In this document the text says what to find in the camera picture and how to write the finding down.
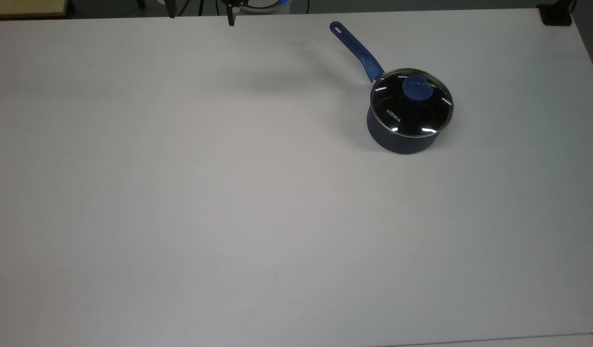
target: table surface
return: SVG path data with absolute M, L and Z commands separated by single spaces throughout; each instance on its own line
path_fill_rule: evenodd
M 65 0 L 0 0 L 0 18 L 65 15 Z
M 367 131 L 329 31 L 455 101 Z M 593 66 L 535 9 L 0 22 L 0 347 L 593 332 Z
M 593 347 L 593 334 L 455 342 L 444 347 Z

